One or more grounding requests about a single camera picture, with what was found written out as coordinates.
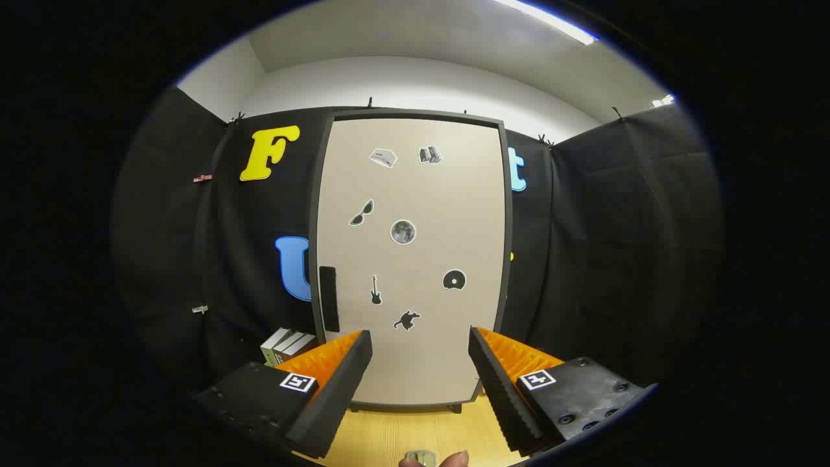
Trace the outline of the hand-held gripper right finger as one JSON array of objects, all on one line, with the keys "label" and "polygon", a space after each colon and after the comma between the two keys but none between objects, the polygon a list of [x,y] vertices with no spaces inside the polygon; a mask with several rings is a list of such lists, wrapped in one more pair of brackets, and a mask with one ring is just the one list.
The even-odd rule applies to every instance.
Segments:
[{"label": "hand-held gripper right finger", "polygon": [[607,431],[655,393],[589,357],[568,361],[480,326],[469,358],[512,451],[558,453]]}]

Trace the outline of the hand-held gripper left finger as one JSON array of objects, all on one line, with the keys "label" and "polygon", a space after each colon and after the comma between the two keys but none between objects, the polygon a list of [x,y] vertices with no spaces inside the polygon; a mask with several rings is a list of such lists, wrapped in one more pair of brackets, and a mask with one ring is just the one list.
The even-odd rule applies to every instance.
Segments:
[{"label": "hand-held gripper left finger", "polygon": [[356,331],[275,367],[247,363],[198,393],[195,401],[261,446],[321,459],[372,355],[370,331]]}]

